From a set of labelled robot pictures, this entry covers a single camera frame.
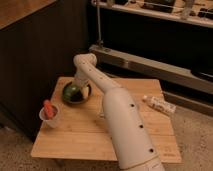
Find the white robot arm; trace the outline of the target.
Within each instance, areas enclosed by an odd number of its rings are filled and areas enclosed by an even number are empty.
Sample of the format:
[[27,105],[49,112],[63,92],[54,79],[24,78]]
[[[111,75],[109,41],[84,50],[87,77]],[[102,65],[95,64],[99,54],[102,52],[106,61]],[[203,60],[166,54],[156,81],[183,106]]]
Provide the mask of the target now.
[[74,83],[84,87],[91,80],[103,93],[102,109],[122,171],[165,171],[160,156],[129,91],[98,70],[94,54],[74,57]]

